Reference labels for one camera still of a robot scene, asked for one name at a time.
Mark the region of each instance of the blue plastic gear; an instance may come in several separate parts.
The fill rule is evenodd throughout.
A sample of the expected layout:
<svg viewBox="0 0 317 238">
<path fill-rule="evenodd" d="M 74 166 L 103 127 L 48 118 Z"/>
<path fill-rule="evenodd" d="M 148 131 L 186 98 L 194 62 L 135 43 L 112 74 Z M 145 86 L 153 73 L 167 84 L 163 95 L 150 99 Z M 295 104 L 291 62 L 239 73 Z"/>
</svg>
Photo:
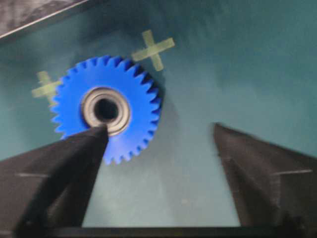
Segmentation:
<svg viewBox="0 0 317 238">
<path fill-rule="evenodd" d="M 61 78 L 54 97 L 57 116 L 53 122 L 60 123 L 56 132 L 63 132 L 62 139 L 89 126 L 81 114 L 81 102 L 93 88 L 107 87 L 123 95 L 130 107 L 131 119 L 124 131 L 110 136 L 104 154 L 106 164 L 129 161 L 140 154 L 152 140 L 160 117 L 158 89 L 139 65 L 121 57 L 104 56 L 88 59 L 68 70 Z"/>
</svg>

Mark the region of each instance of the gear tooth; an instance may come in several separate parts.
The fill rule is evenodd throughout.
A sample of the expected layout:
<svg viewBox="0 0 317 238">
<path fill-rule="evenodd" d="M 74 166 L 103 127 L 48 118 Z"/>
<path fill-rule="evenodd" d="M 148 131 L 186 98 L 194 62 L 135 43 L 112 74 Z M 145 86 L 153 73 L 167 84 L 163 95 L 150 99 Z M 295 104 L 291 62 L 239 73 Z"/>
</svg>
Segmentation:
<svg viewBox="0 0 317 238">
<path fill-rule="evenodd" d="M 55 129 L 55 132 L 57 132 L 57 133 L 59 133 L 59 132 L 64 132 L 64 131 L 65 131 L 65 130 L 64 130 L 64 128 L 63 128 L 62 125 L 56 127 L 56 129 Z"/>
<path fill-rule="evenodd" d="M 134 154 L 135 156 L 138 156 L 138 155 L 141 153 L 141 151 L 142 151 L 142 148 L 141 148 L 140 146 L 138 146 L 138 147 L 135 149 L 135 151 L 133 152 L 133 154 Z"/>
<path fill-rule="evenodd" d="M 158 121 L 160 117 L 160 108 L 152 111 L 151 116 L 152 116 L 152 121 Z"/>
<path fill-rule="evenodd" d="M 120 156 L 120 157 L 115 157 L 114 161 L 115 161 L 115 163 L 116 163 L 117 165 L 121 163 L 121 161 L 122 161 L 121 157 L 122 157 L 122 156 Z"/>
<path fill-rule="evenodd" d="M 86 60 L 86 62 L 87 62 L 87 67 L 96 66 L 96 65 L 97 65 L 97 60 L 98 60 L 97 57 L 90 58 L 90 59 Z"/>
<path fill-rule="evenodd" d="M 70 68 L 68 71 L 67 71 L 67 74 L 72 76 L 74 74 L 76 74 L 78 72 L 78 70 L 76 68 Z"/>
<path fill-rule="evenodd" d="M 60 115 L 57 115 L 57 116 L 53 117 L 51 121 L 54 122 L 54 123 L 60 123 L 61 122 Z"/>
<path fill-rule="evenodd" d="M 51 112 L 53 112 L 53 113 L 58 113 L 58 109 L 59 109 L 59 104 L 57 104 L 57 105 L 51 107 Z"/>
<path fill-rule="evenodd" d="M 64 84 L 60 84 L 58 86 L 55 87 L 55 92 L 57 92 L 58 95 L 60 95 L 61 91 L 63 90 L 63 88 L 65 87 Z"/>
<path fill-rule="evenodd" d="M 110 165 L 112 161 L 113 161 L 113 158 L 111 158 L 111 159 L 106 158 L 105 159 L 106 165 Z"/>
<path fill-rule="evenodd" d="M 153 120 L 152 122 L 150 122 L 150 130 L 151 131 L 155 131 L 158 128 L 158 121 L 157 120 Z"/>
<path fill-rule="evenodd" d="M 68 75 L 67 75 L 67 76 L 63 76 L 63 77 L 60 79 L 60 81 L 61 81 L 63 84 L 67 83 L 69 80 L 70 80 L 70 77 L 69 77 Z"/>
<path fill-rule="evenodd" d="M 60 98 L 59 95 L 55 95 L 55 96 L 52 97 L 52 100 L 53 100 L 54 102 L 56 102 L 56 103 L 59 103 L 60 100 L 61 100 L 61 98 Z"/>
<path fill-rule="evenodd" d="M 152 112 L 160 108 L 160 102 L 161 102 L 160 98 L 155 98 L 154 100 L 151 101 Z"/>
<path fill-rule="evenodd" d="M 149 140 L 148 139 L 143 139 L 143 144 L 144 144 L 144 148 L 147 148 L 147 146 L 149 144 Z"/>
<path fill-rule="evenodd" d="M 120 56 L 112 57 L 109 59 L 107 67 L 116 68 L 121 61 L 122 61 L 122 58 Z"/>
<path fill-rule="evenodd" d="M 103 56 L 103 57 L 100 57 L 100 62 L 104 63 L 104 65 L 107 65 L 108 64 L 108 61 L 109 59 L 111 59 L 111 56 Z"/>
<path fill-rule="evenodd" d="M 144 89 L 144 91 L 148 92 L 149 89 L 152 87 L 151 83 L 145 83 L 142 85 L 142 88 Z"/>
<path fill-rule="evenodd" d="M 134 156 L 133 152 L 130 151 L 130 152 L 129 152 L 129 160 L 131 160 L 133 156 Z"/>
<path fill-rule="evenodd" d="M 132 61 L 129 59 L 125 59 L 123 61 L 121 61 L 118 65 L 118 68 L 121 71 L 127 71 L 131 66 L 133 65 Z"/>
<path fill-rule="evenodd" d="M 130 68 L 127 70 L 127 73 L 128 73 L 130 76 L 135 77 L 136 74 L 137 74 L 137 72 L 138 72 L 138 70 L 139 70 L 139 68 L 140 68 L 140 65 L 139 65 L 139 64 L 136 64 L 136 65 L 130 67 Z"/>
<path fill-rule="evenodd" d="M 147 76 L 147 72 L 142 72 L 140 73 L 138 76 L 135 77 L 135 79 L 138 81 L 139 84 L 142 84 L 143 80 L 145 79 L 145 77 Z"/>
<path fill-rule="evenodd" d="M 152 140 L 153 139 L 153 137 L 154 137 L 154 131 L 152 131 L 152 130 L 149 130 L 148 131 L 148 135 L 149 135 L 149 140 Z"/>
<path fill-rule="evenodd" d="M 152 104 L 158 104 L 158 105 L 160 105 L 161 102 L 162 102 L 162 98 L 160 97 L 156 97 L 151 101 Z"/>
<path fill-rule="evenodd" d="M 130 158 L 130 156 L 126 156 L 126 157 L 124 157 L 124 160 L 128 162 L 131 160 L 131 158 Z"/>
<path fill-rule="evenodd" d="M 142 84 L 150 83 L 153 85 L 154 80 L 149 76 L 149 74 L 146 75 L 146 77 L 143 79 Z"/>
<path fill-rule="evenodd" d="M 86 69 L 86 68 L 87 68 L 87 63 L 86 63 L 85 61 L 79 62 L 79 63 L 76 64 L 76 70 L 77 70 L 77 72 L 78 72 L 78 71 L 81 71 L 81 70 L 83 70 L 83 69 Z"/>
<path fill-rule="evenodd" d="M 153 99 L 155 99 L 157 96 L 158 96 L 158 93 L 157 93 L 157 92 L 148 93 L 148 97 L 149 97 L 150 101 L 152 101 Z"/>
</svg>

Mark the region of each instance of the green background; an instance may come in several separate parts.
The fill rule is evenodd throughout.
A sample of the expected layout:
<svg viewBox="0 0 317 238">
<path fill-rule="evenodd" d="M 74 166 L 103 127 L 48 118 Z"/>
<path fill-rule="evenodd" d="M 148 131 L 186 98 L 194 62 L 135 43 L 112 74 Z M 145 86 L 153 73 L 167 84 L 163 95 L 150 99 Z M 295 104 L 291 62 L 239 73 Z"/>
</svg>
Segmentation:
<svg viewBox="0 0 317 238">
<path fill-rule="evenodd" d="M 59 140 L 36 73 L 53 81 L 77 62 L 131 57 L 172 37 L 164 70 L 140 64 L 161 88 L 161 121 L 129 163 L 102 164 L 85 226 L 238 226 L 212 141 L 223 122 L 317 155 L 317 2 L 101 1 L 0 44 L 0 159 Z"/>
</svg>

